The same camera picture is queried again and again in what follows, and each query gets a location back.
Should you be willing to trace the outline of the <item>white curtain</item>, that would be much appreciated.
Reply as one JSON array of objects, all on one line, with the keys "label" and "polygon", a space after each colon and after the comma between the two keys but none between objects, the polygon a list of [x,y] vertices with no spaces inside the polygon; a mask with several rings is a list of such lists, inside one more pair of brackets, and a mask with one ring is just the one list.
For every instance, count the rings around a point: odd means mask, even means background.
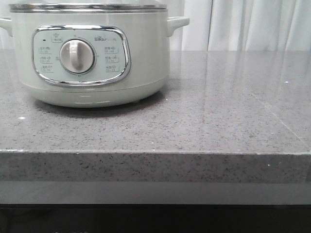
[{"label": "white curtain", "polygon": [[38,31],[63,36],[70,27],[96,36],[115,31],[131,49],[203,51],[310,51],[308,0],[171,0],[153,10],[10,10],[0,34],[13,44]]}]

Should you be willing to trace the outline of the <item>pale green electric cooking pot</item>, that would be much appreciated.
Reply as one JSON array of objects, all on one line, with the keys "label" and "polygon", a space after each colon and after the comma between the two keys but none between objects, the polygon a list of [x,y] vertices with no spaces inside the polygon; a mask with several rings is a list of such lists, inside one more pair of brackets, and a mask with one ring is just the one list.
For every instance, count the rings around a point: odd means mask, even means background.
[{"label": "pale green electric cooking pot", "polygon": [[170,73],[169,38],[189,24],[165,5],[11,4],[19,79],[48,104],[94,108],[156,93]]}]

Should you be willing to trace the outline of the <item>glass pot lid steel rim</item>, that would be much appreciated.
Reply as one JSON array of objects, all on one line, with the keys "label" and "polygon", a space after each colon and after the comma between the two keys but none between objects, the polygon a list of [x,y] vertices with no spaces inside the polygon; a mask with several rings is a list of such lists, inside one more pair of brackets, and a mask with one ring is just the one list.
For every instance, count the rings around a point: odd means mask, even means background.
[{"label": "glass pot lid steel rim", "polygon": [[167,9],[157,0],[19,0],[10,10],[153,10]]}]

